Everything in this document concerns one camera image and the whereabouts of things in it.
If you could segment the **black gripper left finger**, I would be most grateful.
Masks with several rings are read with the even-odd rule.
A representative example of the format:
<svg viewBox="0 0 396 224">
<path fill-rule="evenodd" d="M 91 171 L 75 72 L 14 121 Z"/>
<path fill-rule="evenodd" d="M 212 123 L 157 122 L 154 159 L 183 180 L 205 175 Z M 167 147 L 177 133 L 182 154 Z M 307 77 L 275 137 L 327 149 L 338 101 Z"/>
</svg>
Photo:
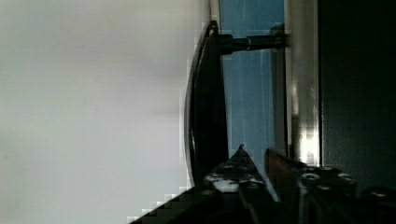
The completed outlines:
<svg viewBox="0 0 396 224">
<path fill-rule="evenodd" d="M 268 191 L 254 161 L 240 145 L 230 159 L 214 167 L 203 179 L 203 196 L 231 196 L 240 200 L 267 198 Z"/>
</svg>

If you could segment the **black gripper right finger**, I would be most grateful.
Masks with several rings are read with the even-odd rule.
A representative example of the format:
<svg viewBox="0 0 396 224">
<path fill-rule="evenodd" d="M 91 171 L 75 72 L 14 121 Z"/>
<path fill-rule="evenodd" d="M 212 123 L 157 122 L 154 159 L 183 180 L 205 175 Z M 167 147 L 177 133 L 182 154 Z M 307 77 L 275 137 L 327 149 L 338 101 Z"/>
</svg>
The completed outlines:
<svg viewBox="0 0 396 224">
<path fill-rule="evenodd" d="M 265 173 L 292 218 L 330 218 L 336 205 L 356 200 L 357 181 L 328 166 L 311 166 L 265 152 Z"/>
</svg>

